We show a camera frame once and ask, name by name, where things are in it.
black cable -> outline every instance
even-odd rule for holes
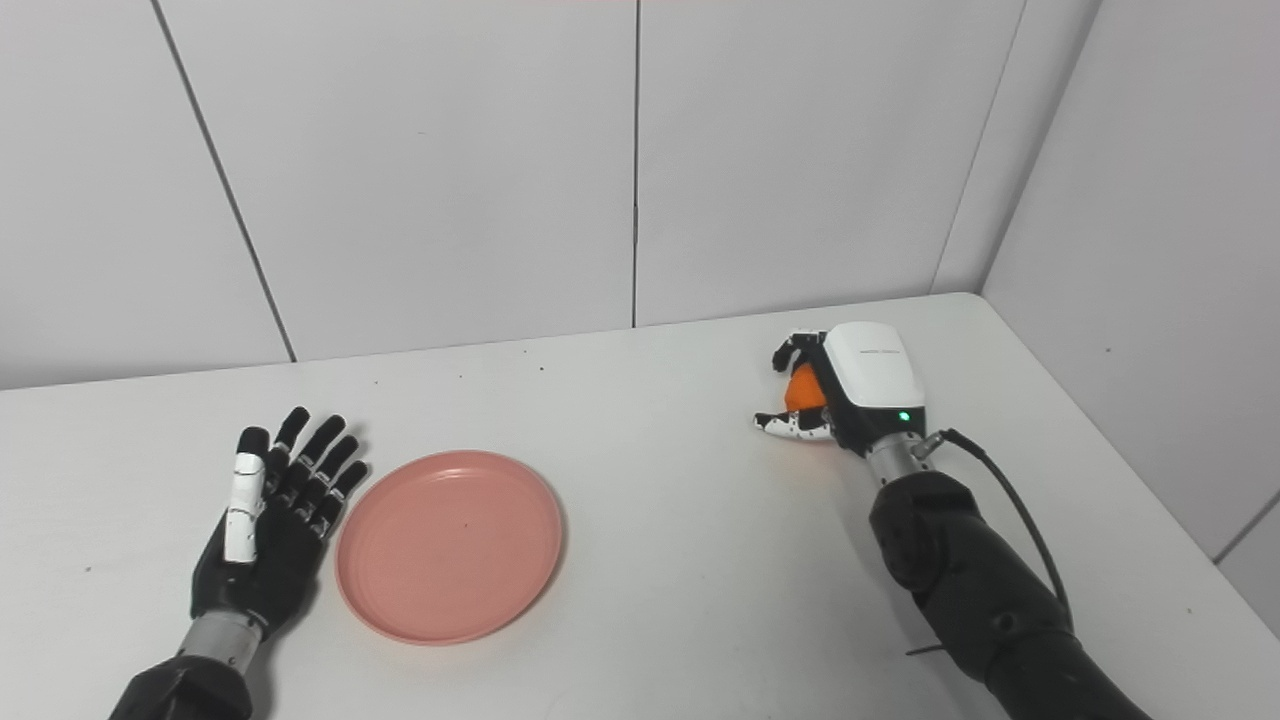
[[[1062,605],[1062,611],[1066,614],[1066,626],[1070,630],[1075,630],[1075,620],[1071,616],[1071,605],[1066,601],[1066,585],[1062,584],[1062,577],[1057,574],[1057,564],[1053,562],[1053,555],[1048,551],[1048,544],[1044,543],[1044,537],[1041,534],[1039,528],[1036,527],[1036,520],[1032,518],[1027,505],[1023,503],[1023,498],[1014,489],[1014,484],[1009,482],[1009,478],[1000,470],[996,461],[987,455],[987,451],[982,448],[980,445],[966,438],[960,430],[955,428],[947,428],[940,430],[938,434],[942,439],[960,447],[969,455],[978,459],[979,462],[987,466],[987,470],[996,477],[996,482],[1000,487],[1005,488],[1005,495],[1009,496],[1009,501],[1014,503],[1014,509],[1018,510],[1018,516],[1023,519],[1023,524],[1027,525],[1027,532],[1032,536],[1032,542],[1036,543],[1036,550],[1039,551],[1041,560],[1044,562],[1044,571],[1048,573],[1048,582],[1053,585],[1053,594],[1057,596],[1057,601]]]

robotic hand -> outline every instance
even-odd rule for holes
[[[872,529],[893,580],[911,593],[941,648],[984,683],[1014,720],[1151,720],[1075,638],[1052,556],[1007,478],[955,430],[925,437],[924,388],[890,325],[797,332],[773,356],[792,370],[787,413],[758,414],[764,432],[832,438],[864,457],[881,489]],[[927,462],[942,442],[978,457],[1027,523],[1053,591],[983,520],[973,495]]]
[[[339,415],[291,461],[308,419],[296,407],[270,450],[266,430],[244,429],[230,503],[192,575],[191,629],[174,657],[129,682],[110,720],[252,715],[243,674],[259,644],[301,614],[347,496],[369,474],[360,461],[339,473],[360,447],[351,436],[329,447],[346,428]]]

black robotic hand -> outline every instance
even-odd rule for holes
[[[212,610],[239,612],[256,623],[266,639],[301,611],[347,495],[369,474],[367,466],[358,461],[339,474],[360,447],[352,436],[329,447],[346,428],[339,415],[325,420],[291,462],[293,443],[308,419],[305,409],[296,407],[266,452],[265,505],[257,516],[255,538],[257,559],[227,561],[227,524],[219,521],[214,528],[192,577],[193,619]],[[262,437],[261,442],[251,439],[256,434]],[[241,447],[265,448],[265,436],[261,428],[247,428]]]
[[[360,443],[351,436],[333,443],[346,428],[338,415],[325,420],[291,460],[308,419],[306,409],[296,407],[270,450],[266,430],[244,429],[232,505],[192,575],[191,630],[175,657],[133,678],[110,720],[252,715],[243,673],[259,643],[302,612],[347,496],[369,474],[360,461],[342,470]],[[251,478],[260,480],[260,491],[255,482],[241,484],[247,477],[241,468],[244,457],[260,470]],[[252,497],[244,488],[253,488]]]

orange ball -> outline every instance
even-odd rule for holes
[[[813,373],[813,365],[805,363],[796,368],[795,373],[791,373],[791,382],[787,384],[787,395],[783,400],[787,404],[787,413],[827,405],[827,397],[818,387],[818,375]]]

